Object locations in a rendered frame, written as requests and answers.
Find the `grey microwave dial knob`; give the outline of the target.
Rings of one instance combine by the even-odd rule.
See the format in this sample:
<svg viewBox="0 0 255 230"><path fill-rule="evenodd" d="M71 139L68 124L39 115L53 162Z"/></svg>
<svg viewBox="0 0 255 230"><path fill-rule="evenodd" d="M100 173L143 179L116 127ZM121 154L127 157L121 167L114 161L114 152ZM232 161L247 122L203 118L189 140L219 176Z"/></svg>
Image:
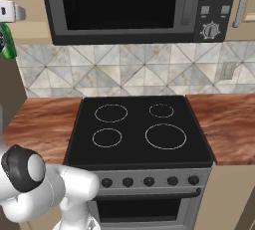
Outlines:
<svg viewBox="0 0 255 230"><path fill-rule="evenodd" d="M203 26L202 34L205 39L214 39L217 34L219 34L219 26L214 22L206 24Z"/></svg>

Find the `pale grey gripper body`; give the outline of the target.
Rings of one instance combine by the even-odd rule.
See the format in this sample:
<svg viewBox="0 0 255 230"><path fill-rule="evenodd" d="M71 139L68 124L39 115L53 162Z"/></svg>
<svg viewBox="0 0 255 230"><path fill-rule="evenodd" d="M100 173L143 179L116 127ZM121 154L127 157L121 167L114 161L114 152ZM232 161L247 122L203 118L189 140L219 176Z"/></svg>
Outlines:
<svg viewBox="0 0 255 230"><path fill-rule="evenodd" d="M26 10L19 5L16 5L15 6L15 20L22 21L25 19L26 19Z"/></svg>

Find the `silver oven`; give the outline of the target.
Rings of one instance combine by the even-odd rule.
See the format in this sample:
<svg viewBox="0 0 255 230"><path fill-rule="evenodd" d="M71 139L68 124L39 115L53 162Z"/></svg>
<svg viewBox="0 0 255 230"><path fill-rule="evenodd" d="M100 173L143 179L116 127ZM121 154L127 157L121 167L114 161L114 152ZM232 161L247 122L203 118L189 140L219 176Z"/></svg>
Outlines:
<svg viewBox="0 0 255 230"><path fill-rule="evenodd" d="M197 185L188 183L188 177L196 175L199 178ZM100 179L100 191L98 195L134 195L134 194L166 194L194 192L196 188L201 188L201 200L205 186L207 184L210 170L208 168L177 168L177 169L143 169L143 170L108 170L99 171L97 176ZM176 176L178 184L171 186L167 183L167 178ZM123 179L131 177L133 185L125 187ZM147 187L143 184L146 177L154 178L154 185ZM102 187L102 180L110 178L113 185L109 188Z"/></svg>

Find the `black hob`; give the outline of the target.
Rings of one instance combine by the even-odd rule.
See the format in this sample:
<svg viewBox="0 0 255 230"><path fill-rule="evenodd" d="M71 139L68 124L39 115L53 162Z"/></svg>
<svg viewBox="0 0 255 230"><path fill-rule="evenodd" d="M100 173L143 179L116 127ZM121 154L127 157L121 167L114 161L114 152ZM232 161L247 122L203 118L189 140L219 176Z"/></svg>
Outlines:
<svg viewBox="0 0 255 230"><path fill-rule="evenodd" d="M202 168L212 162L184 96L83 99L64 159L87 170Z"/></svg>

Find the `grey wall socket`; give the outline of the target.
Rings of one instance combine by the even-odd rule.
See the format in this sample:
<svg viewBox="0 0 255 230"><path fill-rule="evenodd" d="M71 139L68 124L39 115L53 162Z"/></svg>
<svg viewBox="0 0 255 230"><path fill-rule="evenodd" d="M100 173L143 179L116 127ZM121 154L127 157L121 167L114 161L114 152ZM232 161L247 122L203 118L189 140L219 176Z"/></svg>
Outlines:
<svg viewBox="0 0 255 230"><path fill-rule="evenodd" d="M224 62L220 74L221 80L231 80L236 68L235 62Z"/></svg>

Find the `beige wall cupboard door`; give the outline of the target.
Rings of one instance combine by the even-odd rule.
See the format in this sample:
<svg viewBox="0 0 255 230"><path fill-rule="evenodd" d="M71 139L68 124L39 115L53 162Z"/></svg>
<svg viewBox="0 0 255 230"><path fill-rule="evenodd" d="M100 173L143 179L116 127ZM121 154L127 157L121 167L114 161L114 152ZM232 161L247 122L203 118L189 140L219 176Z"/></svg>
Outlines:
<svg viewBox="0 0 255 230"><path fill-rule="evenodd" d="M226 41L255 41L255 0L246 0L238 28L232 27L239 0L233 1Z"/></svg>

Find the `green beer bottle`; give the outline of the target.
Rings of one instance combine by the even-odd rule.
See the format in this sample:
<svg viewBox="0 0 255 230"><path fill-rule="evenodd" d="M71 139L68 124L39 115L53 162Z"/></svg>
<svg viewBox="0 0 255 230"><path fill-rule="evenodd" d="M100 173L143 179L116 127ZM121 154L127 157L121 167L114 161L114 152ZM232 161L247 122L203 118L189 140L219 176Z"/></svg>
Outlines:
<svg viewBox="0 0 255 230"><path fill-rule="evenodd" d="M11 31L6 23L0 23L0 58L15 59L17 52Z"/></svg>

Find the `beige base cupboard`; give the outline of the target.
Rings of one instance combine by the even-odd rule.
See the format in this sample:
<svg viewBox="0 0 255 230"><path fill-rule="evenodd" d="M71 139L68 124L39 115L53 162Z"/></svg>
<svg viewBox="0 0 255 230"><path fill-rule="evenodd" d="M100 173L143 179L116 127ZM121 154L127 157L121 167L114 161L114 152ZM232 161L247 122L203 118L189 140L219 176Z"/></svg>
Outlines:
<svg viewBox="0 0 255 230"><path fill-rule="evenodd" d="M255 230L255 165L213 164L195 230Z"/></svg>

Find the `dark brown tall panel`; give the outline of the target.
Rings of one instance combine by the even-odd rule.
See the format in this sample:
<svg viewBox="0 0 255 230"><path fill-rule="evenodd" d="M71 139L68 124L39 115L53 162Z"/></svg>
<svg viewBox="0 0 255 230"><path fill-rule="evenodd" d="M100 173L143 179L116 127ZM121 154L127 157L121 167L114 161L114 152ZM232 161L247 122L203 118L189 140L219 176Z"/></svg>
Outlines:
<svg viewBox="0 0 255 230"><path fill-rule="evenodd" d="M4 131L27 100L15 59L0 59L0 130Z"/></svg>

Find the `silver oven door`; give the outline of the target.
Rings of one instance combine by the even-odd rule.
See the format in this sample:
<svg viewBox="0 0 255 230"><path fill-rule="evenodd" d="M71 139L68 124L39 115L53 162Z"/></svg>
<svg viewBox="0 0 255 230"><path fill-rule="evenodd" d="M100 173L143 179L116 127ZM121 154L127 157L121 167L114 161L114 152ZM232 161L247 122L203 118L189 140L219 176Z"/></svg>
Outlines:
<svg viewBox="0 0 255 230"><path fill-rule="evenodd" d="M194 230L201 196L114 196L89 203L102 230Z"/></svg>

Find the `black and grey microwave oven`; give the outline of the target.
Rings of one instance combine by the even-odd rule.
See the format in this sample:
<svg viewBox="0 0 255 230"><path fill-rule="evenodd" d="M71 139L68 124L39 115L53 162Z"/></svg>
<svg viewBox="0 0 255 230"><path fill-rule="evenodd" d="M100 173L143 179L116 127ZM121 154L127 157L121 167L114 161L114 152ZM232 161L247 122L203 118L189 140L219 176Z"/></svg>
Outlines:
<svg viewBox="0 0 255 230"><path fill-rule="evenodd" d="M188 25L184 0L44 0L52 42L66 45L220 43L233 0L194 0ZM203 26L220 33L205 39Z"/></svg>

